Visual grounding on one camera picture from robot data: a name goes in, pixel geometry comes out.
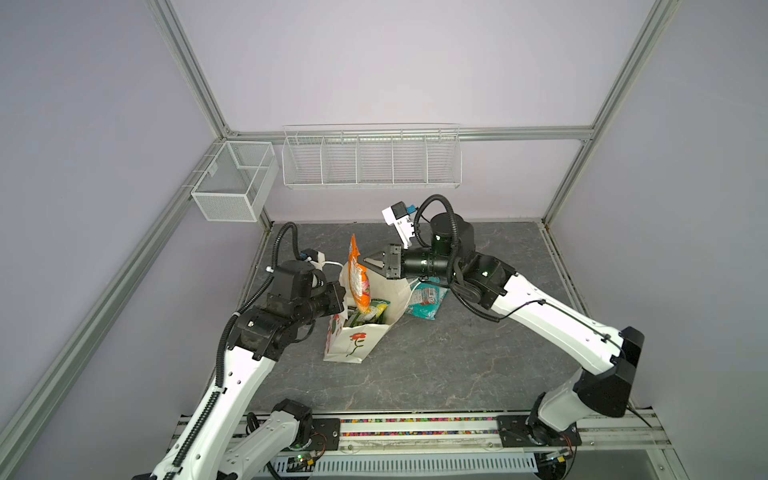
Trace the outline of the teal snack packet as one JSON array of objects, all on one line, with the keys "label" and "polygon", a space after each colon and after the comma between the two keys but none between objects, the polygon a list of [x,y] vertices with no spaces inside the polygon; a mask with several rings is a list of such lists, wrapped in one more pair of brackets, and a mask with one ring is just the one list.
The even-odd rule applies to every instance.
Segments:
[{"label": "teal snack packet", "polygon": [[408,300],[406,313],[424,320],[435,320],[449,290],[429,283],[416,283]]}]

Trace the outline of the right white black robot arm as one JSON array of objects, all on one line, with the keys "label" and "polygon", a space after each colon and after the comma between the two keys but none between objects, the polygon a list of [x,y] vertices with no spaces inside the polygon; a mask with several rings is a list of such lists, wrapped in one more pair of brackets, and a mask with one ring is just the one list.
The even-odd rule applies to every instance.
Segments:
[{"label": "right white black robot arm", "polygon": [[509,436],[535,446],[572,444],[579,420],[624,416],[644,344],[640,331],[603,325],[546,294],[511,265],[478,252],[473,227],[455,213],[432,218],[430,241],[417,232],[415,207],[398,203],[382,215],[400,241],[361,255],[366,268],[388,280],[416,278],[446,288],[478,317],[516,321],[579,364],[560,387],[540,394],[527,416],[507,424]]}]

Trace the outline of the orange snack packet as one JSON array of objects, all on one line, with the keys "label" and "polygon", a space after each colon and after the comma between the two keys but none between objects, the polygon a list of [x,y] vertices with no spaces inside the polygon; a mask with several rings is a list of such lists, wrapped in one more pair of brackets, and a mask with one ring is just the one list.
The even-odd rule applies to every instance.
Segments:
[{"label": "orange snack packet", "polygon": [[367,269],[360,263],[360,251],[355,235],[351,236],[348,252],[348,283],[352,298],[361,313],[370,310],[371,295]]}]

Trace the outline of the green snack packet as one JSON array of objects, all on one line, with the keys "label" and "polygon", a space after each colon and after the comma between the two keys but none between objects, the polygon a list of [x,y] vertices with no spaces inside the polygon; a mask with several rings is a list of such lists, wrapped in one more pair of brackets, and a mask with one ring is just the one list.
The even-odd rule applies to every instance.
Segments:
[{"label": "green snack packet", "polygon": [[387,300],[372,299],[369,305],[364,309],[352,307],[347,310],[348,318],[345,326],[355,328],[366,324],[383,324],[383,314],[386,312],[389,305],[390,302]]}]

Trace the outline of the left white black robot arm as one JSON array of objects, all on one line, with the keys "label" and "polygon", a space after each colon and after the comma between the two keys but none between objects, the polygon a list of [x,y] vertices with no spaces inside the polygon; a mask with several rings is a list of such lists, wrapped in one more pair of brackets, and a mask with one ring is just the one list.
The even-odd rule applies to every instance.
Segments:
[{"label": "left white black robot arm", "polygon": [[291,259],[280,261],[286,236],[298,241],[295,223],[278,230],[267,279],[228,320],[203,399],[147,478],[252,479],[282,450],[310,443],[311,408],[286,399],[240,444],[230,444],[259,387],[300,341],[300,329],[312,330],[318,319],[345,309],[345,290],[326,278],[318,252],[294,247]]}]

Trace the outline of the white flower paper bag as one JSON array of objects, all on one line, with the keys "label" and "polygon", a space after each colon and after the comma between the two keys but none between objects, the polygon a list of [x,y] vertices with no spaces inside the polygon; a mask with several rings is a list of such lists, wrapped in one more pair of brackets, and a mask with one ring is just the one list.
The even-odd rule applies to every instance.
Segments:
[{"label": "white flower paper bag", "polygon": [[352,312],[356,304],[349,292],[348,269],[348,264],[345,263],[339,274],[340,284],[347,290],[344,298],[347,310],[333,315],[329,321],[324,360],[360,364],[406,313],[418,281],[388,280],[370,271],[368,280],[372,300],[386,301],[388,305],[377,318],[363,323],[362,318],[356,318],[356,314]]}]

